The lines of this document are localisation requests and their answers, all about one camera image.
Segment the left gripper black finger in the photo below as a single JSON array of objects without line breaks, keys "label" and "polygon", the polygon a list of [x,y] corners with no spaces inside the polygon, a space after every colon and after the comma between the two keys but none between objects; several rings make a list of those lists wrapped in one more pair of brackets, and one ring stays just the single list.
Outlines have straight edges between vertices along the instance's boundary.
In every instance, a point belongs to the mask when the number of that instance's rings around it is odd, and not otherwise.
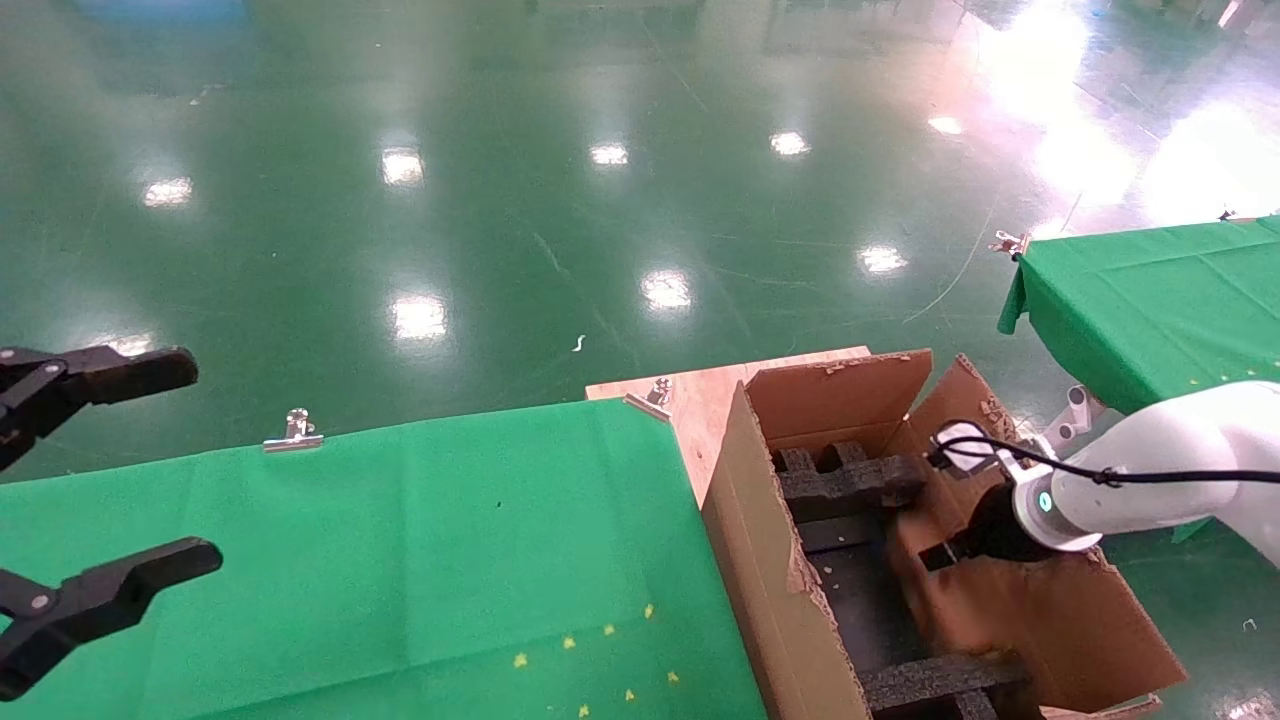
[{"label": "left gripper black finger", "polygon": [[4,569],[1,698],[19,700],[81,646],[140,624],[156,594],[221,565],[212,542],[182,538],[88,568],[58,587]]},{"label": "left gripper black finger", "polygon": [[1,350],[1,469],[23,459],[90,405],[109,405],[193,386],[198,364],[183,347],[125,356],[110,346],[47,354]]}]

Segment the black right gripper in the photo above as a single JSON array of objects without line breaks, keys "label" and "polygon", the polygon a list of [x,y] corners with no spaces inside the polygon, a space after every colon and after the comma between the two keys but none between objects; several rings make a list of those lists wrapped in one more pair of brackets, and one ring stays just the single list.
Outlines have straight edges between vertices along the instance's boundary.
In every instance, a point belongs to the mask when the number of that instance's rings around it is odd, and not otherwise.
[{"label": "black right gripper", "polygon": [[1051,550],[1030,537],[1018,520],[1015,486],[995,486],[977,502],[964,539],[946,539],[918,552],[927,573],[954,568],[966,559],[1044,561]]}]

